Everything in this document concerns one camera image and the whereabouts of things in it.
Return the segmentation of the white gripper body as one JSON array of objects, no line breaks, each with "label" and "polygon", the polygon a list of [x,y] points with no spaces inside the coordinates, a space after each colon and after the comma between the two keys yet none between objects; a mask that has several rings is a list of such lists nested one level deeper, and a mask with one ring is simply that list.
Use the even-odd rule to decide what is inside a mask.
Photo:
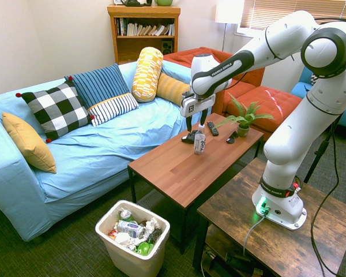
[{"label": "white gripper body", "polygon": [[196,94],[190,96],[182,96],[180,114],[183,117],[190,117],[193,114],[204,111],[212,107],[215,103],[215,95],[211,95],[206,99],[199,100]]}]

